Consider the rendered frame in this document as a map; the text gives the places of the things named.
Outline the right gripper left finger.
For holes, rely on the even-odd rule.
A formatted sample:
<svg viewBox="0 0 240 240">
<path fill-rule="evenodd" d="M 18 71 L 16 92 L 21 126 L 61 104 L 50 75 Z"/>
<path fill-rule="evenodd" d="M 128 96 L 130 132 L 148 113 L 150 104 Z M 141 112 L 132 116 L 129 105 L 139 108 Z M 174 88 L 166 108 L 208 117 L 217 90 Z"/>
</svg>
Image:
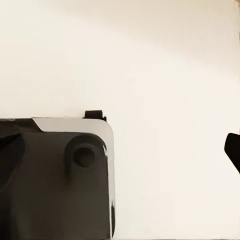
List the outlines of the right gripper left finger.
<svg viewBox="0 0 240 240">
<path fill-rule="evenodd" d="M 0 193 L 26 152 L 21 133 L 0 138 Z"/>
</svg>

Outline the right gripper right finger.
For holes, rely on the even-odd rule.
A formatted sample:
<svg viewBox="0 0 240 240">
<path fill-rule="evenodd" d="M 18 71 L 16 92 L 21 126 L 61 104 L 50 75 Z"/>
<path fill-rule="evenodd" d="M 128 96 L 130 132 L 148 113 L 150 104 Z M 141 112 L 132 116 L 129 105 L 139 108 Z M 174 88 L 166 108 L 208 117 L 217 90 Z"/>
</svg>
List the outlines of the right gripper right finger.
<svg viewBox="0 0 240 240">
<path fill-rule="evenodd" d="M 229 133 L 224 151 L 240 173 L 240 135 Z"/>
</svg>

